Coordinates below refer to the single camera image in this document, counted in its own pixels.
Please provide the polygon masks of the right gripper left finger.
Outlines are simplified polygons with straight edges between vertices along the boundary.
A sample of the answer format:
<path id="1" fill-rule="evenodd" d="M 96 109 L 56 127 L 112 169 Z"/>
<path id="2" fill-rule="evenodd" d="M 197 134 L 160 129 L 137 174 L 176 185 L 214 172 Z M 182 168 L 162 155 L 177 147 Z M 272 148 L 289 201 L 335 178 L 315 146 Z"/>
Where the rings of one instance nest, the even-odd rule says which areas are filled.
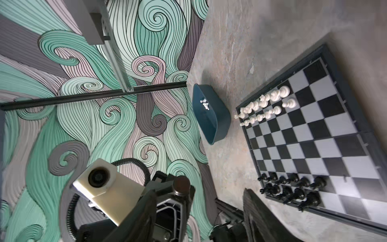
<path id="1" fill-rule="evenodd" d="M 152 242 L 156 222 L 155 190 L 148 191 L 128 214 L 124 221 L 114 229 L 105 242 Z"/>

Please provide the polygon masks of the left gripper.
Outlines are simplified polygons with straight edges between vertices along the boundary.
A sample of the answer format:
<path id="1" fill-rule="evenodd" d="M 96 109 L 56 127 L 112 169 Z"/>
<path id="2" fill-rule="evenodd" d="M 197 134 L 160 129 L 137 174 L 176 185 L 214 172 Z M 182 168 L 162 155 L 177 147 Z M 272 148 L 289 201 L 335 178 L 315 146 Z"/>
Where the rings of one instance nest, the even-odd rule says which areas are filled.
<path id="1" fill-rule="evenodd" d="M 157 171 L 146 185 L 156 193 L 154 242 L 182 242 L 196 189 L 184 176 Z"/>

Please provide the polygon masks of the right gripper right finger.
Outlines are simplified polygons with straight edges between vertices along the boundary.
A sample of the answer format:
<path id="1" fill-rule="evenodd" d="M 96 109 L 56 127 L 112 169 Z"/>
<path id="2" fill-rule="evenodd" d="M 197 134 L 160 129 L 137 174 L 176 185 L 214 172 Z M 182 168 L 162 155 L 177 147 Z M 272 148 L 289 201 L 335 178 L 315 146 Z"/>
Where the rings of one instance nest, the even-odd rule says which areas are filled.
<path id="1" fill-rule="evenodd" d="M 243 193 L 244 226 L 249 242 L 299 242 L 251 189 Z"/>

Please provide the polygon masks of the black white chessboard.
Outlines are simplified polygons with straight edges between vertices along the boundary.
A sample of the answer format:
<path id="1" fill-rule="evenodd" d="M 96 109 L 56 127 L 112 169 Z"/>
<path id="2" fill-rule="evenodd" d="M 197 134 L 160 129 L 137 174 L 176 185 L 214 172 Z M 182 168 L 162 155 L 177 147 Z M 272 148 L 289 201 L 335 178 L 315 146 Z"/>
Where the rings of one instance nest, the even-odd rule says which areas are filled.
<path id="1" fill-rule="evenodd" d="M 236 109 L 282 86 L 290 95 L 248 118 L 294 98 L 297 106 L 242 126 L 258 177 L 297 173 L 323 177 L 321 204 L 305 211 L 385 236 L 387 155 L 326 45 L 321 45 Z"/>

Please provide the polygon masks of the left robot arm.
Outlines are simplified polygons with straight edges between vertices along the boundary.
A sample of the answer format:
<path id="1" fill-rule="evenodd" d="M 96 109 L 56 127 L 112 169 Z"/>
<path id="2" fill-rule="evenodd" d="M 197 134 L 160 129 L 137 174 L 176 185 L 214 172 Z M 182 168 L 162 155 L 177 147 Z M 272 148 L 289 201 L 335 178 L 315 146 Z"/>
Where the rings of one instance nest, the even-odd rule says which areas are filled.
<path id="1" fill-rule="evenodd" d="M 67 211 L 67 229 L 77 242 L 181 242 L 195 196 L 184 176 L 157 171 L 124 158 L 98 159 L 73 182 L 76 193 Z M 105 220 L 75 225 L 75 208 L 83 197 Z"/>

